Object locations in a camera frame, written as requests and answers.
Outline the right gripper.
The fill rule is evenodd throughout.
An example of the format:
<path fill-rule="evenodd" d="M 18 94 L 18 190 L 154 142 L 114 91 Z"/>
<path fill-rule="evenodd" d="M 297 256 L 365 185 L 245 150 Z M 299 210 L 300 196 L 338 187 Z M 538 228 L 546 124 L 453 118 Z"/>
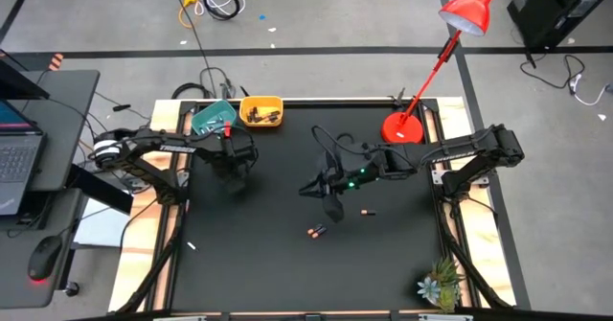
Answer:
<path fill-rule="evenodd" d="M 359 189 L 363 184 L 380 178 L 387 166 L 385 152 L 376 145 L 352 144 L 335 146 L 325 153 L 325 167 L 299 189 L 300 196 L 323 198 L 326 215 L 339 222 L 344 218 L 344 208 L 337 195 L 349 189 Z"/>

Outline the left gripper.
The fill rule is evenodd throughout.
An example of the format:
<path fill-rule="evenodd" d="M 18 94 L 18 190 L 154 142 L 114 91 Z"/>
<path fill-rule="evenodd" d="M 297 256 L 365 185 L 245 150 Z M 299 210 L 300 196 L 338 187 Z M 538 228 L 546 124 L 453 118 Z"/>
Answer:
<path fill-rule="evenodd" d="M 253 136 L 245 131 L 232 131 L 230 135 L 214 131 L 208 138 L 215 145 L 208 163 L 218 168 L 217 177 L 221 186 L 228 193 L 243 191 L 250 168 L 258 160 L 258 149 Z M 236 168 L 236 172 L 227 168 Z"/>

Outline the teal plastic bin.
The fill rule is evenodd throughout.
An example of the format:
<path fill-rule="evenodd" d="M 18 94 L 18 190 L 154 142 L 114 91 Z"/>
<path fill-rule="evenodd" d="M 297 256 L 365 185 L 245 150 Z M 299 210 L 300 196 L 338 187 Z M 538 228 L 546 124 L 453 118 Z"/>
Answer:
<path fill-rule="evenodd" d="M 208 120 L 220 116 L 222 117 L 222 122 L 219 123 L 207 123 Z M 227 125 L 233 126 L 237 120 L 238 114 L 236 110 L 225 100 L 220 100 L 215 103 L 211 103 L 207 105 L 199 112 L 195 113 L 192 117 L 192 130 L 197 135 L 206 135 L 201 134 L 199 130 L 201 128 L 208 128 L 210 126 L 215 127 L 215 133 L 219 133 L 224 130 Z"/>

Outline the yellow plastic bin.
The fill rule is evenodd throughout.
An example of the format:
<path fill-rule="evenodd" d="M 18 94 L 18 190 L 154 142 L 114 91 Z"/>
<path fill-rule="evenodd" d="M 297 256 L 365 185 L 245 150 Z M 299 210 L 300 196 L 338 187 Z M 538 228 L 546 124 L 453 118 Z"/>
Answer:
<path fill-rule="evenodd" d="M 258 109 L 257 117 L 267 116 L 268 113 L 273 111 L 280 111 L 279 121 L 269 123 L 268 121 L 262 121 L 259 123 L 249 123 L 247 120 L 248 112 L 252 107 Z M 277 96 L 250 96 L 242 99 L 239 105 L 239 117 L 240 119 L 250 127 L 276 127 L 283 121 L 284 116 L 284 101 Z"/>

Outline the red desk lamp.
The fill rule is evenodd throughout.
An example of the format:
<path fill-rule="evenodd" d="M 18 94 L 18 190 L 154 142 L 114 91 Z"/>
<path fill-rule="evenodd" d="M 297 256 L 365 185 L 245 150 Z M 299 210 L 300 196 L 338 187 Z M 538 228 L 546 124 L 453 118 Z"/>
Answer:
<path fill-rule="evenodd" d="M 382 139 L 392 144 L 420 143 L 423 128 L 420 119 L 414 114 L 420 98 L 435 78 L 444 63 L 447 63 L 456 49 L 461 34 L 484 36 L 489 27 L 489 4 L 492 0 L 449 0 L 439 10 L 441 19 L 455 29 L 447 39 L 438 55 L 437 63 L 432 68 L 424 84 L 413 97 L 406 110 L 389 115 L 381 127 Z"/>

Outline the small succulent plant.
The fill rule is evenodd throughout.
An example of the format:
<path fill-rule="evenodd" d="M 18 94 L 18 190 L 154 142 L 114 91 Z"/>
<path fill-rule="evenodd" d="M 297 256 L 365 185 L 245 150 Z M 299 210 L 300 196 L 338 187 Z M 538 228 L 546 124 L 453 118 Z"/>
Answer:
<path fill-rule="evenodd" d="M 418 295 L 438 307 L 442 312 L 453 313 L 461 304 L 460 282 L 465 279 L 458 272 L 458 265 L 449 256 L 434 262 L 431 271 L 417 282 Z"/>

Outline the black computer desk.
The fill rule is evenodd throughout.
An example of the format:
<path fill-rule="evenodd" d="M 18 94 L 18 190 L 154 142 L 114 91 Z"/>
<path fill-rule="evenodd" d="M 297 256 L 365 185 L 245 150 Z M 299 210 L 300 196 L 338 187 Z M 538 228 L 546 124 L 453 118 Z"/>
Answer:
<path fill-rule="evenodd" d="M 73 155 L 99 77 L 95 70 L 49 72 L 40 83 L 50 94 L 48 100 L 11 103 L 46 134 L 21 202 L 44 215 L 31 226 L 0 220 L 0 310 L 43 308 L 65 285 L 62 274 L 86 201 L 84 192 L 72 183 L 74 177 L 86 175 L 73 164 Z M 43 239 L 53 236 L 60 237 L 61 247 L 52 273 L 34 281 L 28 274 L 30 257 Z"/>

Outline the black computer mouse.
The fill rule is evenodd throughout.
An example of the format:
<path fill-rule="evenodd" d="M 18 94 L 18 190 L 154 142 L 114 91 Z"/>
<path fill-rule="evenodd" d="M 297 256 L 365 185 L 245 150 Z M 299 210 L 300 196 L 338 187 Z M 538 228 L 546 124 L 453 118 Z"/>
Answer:
<path fill-rule="evenodd" d="M 49 236 L 38 243 L 28 262 L 27 273 L 31 281 L 40 282 L 51 276 L 61 249 L 60 236 Z"/>

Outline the dark laptop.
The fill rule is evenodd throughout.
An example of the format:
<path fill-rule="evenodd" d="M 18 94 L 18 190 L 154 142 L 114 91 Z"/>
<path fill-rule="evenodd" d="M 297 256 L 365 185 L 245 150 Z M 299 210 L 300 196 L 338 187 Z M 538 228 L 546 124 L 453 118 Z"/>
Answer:
<path fill-rule="evenodd" d="M 0 100 L 0 217 L 19 213 L 45 140 L 36 124 Z"/>

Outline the black desk monitor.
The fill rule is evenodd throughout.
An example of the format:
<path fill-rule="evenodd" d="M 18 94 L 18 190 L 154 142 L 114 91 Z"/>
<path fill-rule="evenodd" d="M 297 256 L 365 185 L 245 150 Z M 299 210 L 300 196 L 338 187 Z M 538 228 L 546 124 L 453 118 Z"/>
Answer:
<path fill-rule="evenodd" d="M 0 99 L 43 100 L 50 97 L 43 88 L 6 62 L 7 58 L 9 55 L 0 49 Z"/>

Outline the black computer tower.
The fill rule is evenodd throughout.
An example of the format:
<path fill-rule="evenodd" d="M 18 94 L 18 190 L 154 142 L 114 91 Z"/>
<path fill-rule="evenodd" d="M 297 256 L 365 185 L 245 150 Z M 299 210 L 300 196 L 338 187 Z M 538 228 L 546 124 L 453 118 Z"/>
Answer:
<path fill-rule="evenodd" d="M 603 0 L 512 0 L 509 15 L 530 50 L 552 49 Z"/>

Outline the black aluminium table frame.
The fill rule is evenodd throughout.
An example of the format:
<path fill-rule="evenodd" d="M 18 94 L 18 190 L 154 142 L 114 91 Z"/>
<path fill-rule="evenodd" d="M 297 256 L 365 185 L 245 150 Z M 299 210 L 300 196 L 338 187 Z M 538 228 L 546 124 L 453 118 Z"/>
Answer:
<path fill-rule="evenodd" d="M 339 223 L 298 193 L 329 134 L 377 140 L 391 109 L 387 101 L 287 101 L 280 126 L 254 131 L 260 157 L 237 195 L 198 159 L 149 154 L 157 167 L 192 173 L 153 307 L 253 318 L 426 309 L 417 282 L 446 253 L 429 172 L 347 193 Z"/>

